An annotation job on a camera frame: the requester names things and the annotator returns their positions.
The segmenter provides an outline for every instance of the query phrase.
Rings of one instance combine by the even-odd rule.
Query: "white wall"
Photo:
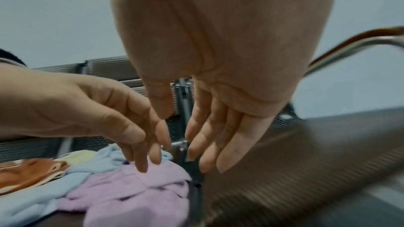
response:
[[[336,0],[316,56],[365,30],[404,23],[403,0]],[[108,0],[0,0],[0,48],[30,67],[124,55]],[[301,117],[404,105],[404,52],[377,47],[303,80]]]

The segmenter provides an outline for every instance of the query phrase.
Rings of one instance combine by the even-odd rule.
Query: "pile of clothes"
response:
[[[182,226],[189,211],[188,173],[163,152],[147,173],[116,144],[59,159],[0,164],[0,226],[22,227],[57,211],[86,212],[85,227]]]

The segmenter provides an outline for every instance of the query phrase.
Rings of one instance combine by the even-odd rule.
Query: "pink cloth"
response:
[[[171,161],[149,162],[147,173],[133,165],[93,175],[59,200],[63,211],[87,211],[84,227],[178,227],[188,216],[188,173]]]

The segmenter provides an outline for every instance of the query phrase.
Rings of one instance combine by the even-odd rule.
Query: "orange cloth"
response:
[[[43,185],[61,177],[69,165],[65,161],[28,159],[0,164],[0,195]]]

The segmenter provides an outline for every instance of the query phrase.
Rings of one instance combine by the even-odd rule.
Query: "person's right hand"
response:
[[[0,126],[35,137],[105,136],[141,172],[169,148],[167,124],[149,100],[106,78],[30,70],[0,63]]]
[[[170,82],[191,76],[188,156],[223,172],[290,100],[333,0],[111,0],[125,50],[160,118]]]

